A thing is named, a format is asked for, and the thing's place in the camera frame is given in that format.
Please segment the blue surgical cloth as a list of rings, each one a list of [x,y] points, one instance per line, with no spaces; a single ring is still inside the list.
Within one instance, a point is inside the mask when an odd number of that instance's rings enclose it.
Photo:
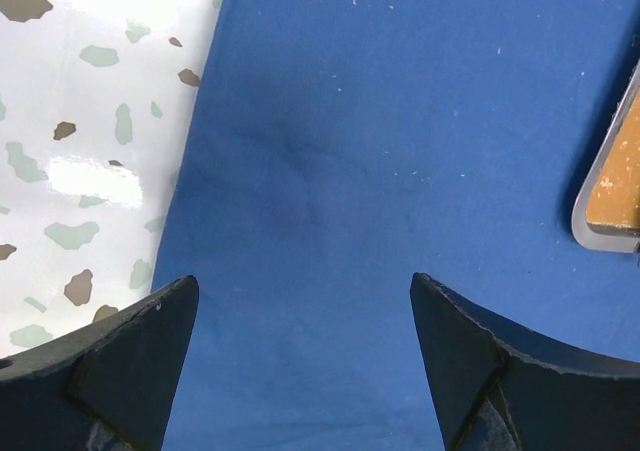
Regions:
[[[634,257],[575,196],[639,0],[224,0],[155,271],[200,285],[168,450],[439,450],[425,272],[639,357]]]

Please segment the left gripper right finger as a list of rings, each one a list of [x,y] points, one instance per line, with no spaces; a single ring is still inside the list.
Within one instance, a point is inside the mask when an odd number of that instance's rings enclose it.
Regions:
[[[638,449],[638,363],[542,335],[427,274],[410,297],[446,449]]]

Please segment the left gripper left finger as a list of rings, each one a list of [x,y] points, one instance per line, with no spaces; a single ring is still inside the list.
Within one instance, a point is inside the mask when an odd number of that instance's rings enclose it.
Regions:
[[[198,302],[186,276],[2,359],[2,449],[161,449]]]

